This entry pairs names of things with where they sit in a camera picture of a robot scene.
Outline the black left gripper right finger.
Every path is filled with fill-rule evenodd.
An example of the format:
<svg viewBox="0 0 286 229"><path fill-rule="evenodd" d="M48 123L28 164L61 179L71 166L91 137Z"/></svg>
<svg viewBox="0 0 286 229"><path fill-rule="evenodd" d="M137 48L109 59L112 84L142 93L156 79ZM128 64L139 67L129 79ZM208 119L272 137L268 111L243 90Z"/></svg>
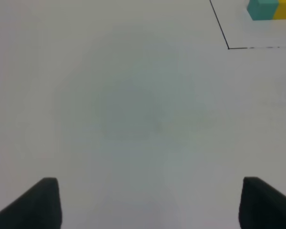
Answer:
<svg viewBox="0 0 286 229"><path fill-rule="evenodd" d="M241 229L286 229L286 196L258 177L245 177L238 220Z"/></svg>

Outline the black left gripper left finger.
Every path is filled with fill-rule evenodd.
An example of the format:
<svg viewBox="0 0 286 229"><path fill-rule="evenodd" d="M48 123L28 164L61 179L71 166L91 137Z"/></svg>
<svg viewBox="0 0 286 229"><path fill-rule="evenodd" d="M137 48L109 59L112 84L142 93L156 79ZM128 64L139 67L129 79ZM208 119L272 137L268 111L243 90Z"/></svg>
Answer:
<svg viewBox="0 0 286 229"><path fill-rule="evenodd" d="M0 229L60 229L59 182L45 177L0 211Z"/></svg>

